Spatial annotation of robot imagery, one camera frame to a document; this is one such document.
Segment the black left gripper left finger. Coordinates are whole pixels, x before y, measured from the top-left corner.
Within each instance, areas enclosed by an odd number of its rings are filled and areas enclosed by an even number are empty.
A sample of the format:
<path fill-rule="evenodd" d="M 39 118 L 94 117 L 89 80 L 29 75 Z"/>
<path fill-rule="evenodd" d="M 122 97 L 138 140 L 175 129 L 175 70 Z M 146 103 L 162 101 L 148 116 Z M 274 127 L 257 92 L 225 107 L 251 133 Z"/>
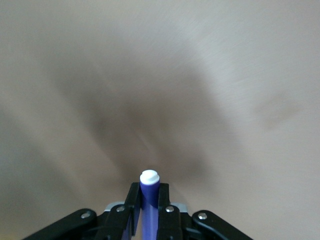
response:
<path fill-rule="evenodd" d="M 102 214 L 102 226 L 96 233 L 97 240 L 130 240 L 136 235 L 141 210 L 141 188 L 131 184 L 124 203 L 114 205 Z"/>

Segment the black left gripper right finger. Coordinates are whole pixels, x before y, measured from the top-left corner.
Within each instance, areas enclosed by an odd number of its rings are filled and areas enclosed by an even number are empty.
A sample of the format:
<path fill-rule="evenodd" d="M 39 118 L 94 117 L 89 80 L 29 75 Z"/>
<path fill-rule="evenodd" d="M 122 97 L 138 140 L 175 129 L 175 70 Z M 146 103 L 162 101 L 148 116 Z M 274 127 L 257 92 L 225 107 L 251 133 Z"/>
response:
<path fill-rule="evenodd" d="M 181 216 L 178 207 L 171 205 L 169 185 L 161 183 L 158 194 L 157 240 L 182 240 Z"/>

